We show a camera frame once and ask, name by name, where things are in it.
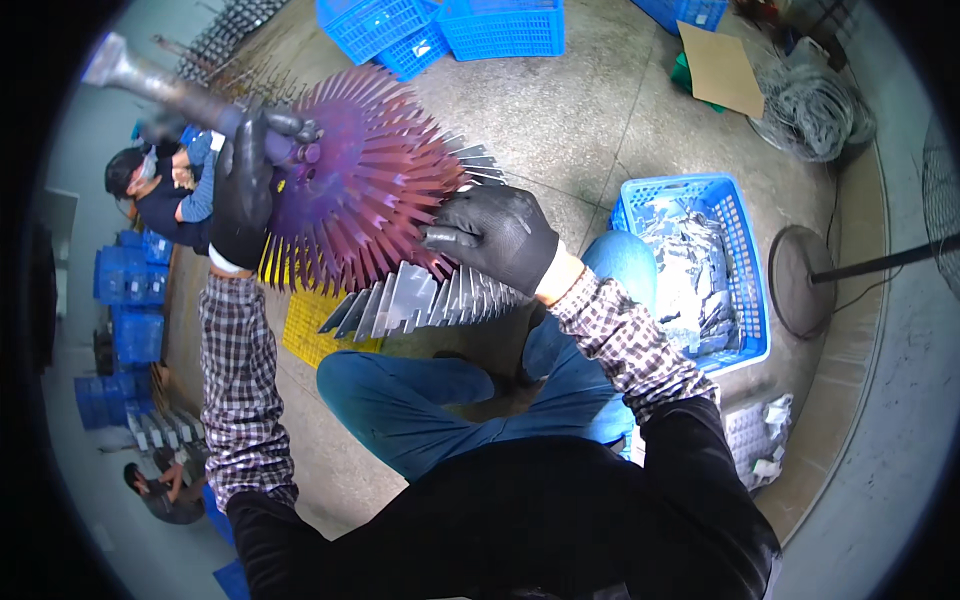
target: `metal pipe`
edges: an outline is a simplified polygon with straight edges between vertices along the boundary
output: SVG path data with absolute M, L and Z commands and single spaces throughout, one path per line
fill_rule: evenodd
M 160 65 L 138 56 L 127 47 L 127 40 L 110 32 L 97 49 L 81 81 L 97 87 L 125 89 L 141 98 L 175 110 L 188 121 L 204 129 L 233 138 L 243 111 L 210 94 L 199 85 L 186 82 Z M 279 167 L 289 168 L 299 144 L 293 138 L 267 131 L 267 158 Z
M 923 244 L 917 248 L 911 248 L 910 250 L 904 250 L 903 252 L 897 252 L 889 256 L 874 258 L 873 260 L 867 260 L 855 265 L 850 265 L 849 267 L 840 267 L 839 269 L 824 271 L 823 273 L 814 273 L 810 276 L 810 283 L 816 285 L 817 283 L 826 283 L 828 281 L 846 279 L 847 277 L 886 271 L 887 269 L 899 267 L 900 265 L 907 265 L 911 262 L 925 260 L 932 256 L 939 256 L 946 252 L 955 252 L 957 250 L 960 250 L 960 233 L 954 233 L 949 237 L 930 242 L 929 244 Z

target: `gloved hand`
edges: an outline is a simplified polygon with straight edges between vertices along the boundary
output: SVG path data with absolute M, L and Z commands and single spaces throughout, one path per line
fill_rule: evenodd
M 274 209 L 270 194 L 274 167 L 267 163 L 264 149 L 269 127 L 269 117 L 254 103 L 244 110 L 233 142 L 224 142 L 217 159 L 210 257 L 225 271 L 256 270 L 267 243 L 267 221 Z
M 301 119 L 288 112 L 280 112 L 272 108 L 264 108 L 263 113 L 267 116 L 267 124 L 270 129 L 281 135 L 293 135 L 301 144 L 309 144 L 316 141 L 319 132 L 317 131 L 317 122 L 313 119 Z
M 558 246 L 537 199 L 508 185 L 477 185 L 457 192 L 423 226 L 423 245 L 533 296 Z

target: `dark hair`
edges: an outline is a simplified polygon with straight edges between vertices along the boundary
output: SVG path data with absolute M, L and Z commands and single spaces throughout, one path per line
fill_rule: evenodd
M 136 474 L 140 472 L 140 467 L 136 463 L 127 463 L 123 467 L 123 480 L 127 482 L 127 485 L 130 486 L 130 489 L 140 494 L 140 489 L 136 486 Z
M 107 171 L 104 173 L 104 187 L 107 192 L 113 194 L 117 200 L 129 198 L 127 186 L 130 185 L 133 171 L 140 166 L 148 152 L 150 152 L 150 146 L 140 146 L 124 148 L 114 155 L 107 163 Z

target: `fan base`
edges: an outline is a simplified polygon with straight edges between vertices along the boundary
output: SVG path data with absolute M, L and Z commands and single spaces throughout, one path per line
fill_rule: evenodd
M 836 281 L 813 284 L 810 276 L 833 269 L 830 250 L 811 229 L 790 226 L 770 250 L 770 297 L 783 327 L 799 340 L 819 337 L 836 306 Z

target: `person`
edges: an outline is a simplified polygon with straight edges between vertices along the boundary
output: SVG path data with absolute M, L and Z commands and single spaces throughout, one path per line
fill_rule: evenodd
M 149 144 L 121 150 L 107 164 L 107 192 L 133 200 L 148 228 L 206 255 L 213 176 L 204 177 L 204 171 L 213 172 L 213 138 L 205 132 L 186 149 L 160 158 Z
M 333 355 L 318 370 L 321 395 L 410 485 L 336 540 L 304 523 L 276 340 L 252 277 L 272 206 L 266 128 L 249 110 L 218 160 L 217 252 L 199 306 L 206 471 L 252 598 L 770 596 L 780 544 L 737 478 L 719 390 L 635 301 L 650 298 L 638 287 L 650 279 L 630 279 L 623 263 L 642 270 L 649 257 L 614 234 L 582 261 L 512 187 L 454 195 L 423 243 L 547 306 L 523 357 L 532 377 L 547 372 L 538 400 L 523 419 L 464 423 L 439 405 L 497 386 L 463 360 Z M 605 446 L 619 424 L 594 426 L 614 392 L 640 426 L 643 467 Z M 619 423 L 610 415 L 604 423 Z
M 124 481 L 140 495 L 150 512 L 174 525 L 189 525 L 202 517 L 206 483 L 203 469 L 188 470 L 192 480 L 190 485 L 183 485 L 184 465 L 194 467 L 197 462 L 188 460 L 182 453 L 175 453 L 170 447 L 156 450 L 154 462 L 163 473 L 157 479 L 144 477 L 137 463 L 127 463 L 123 469 Z

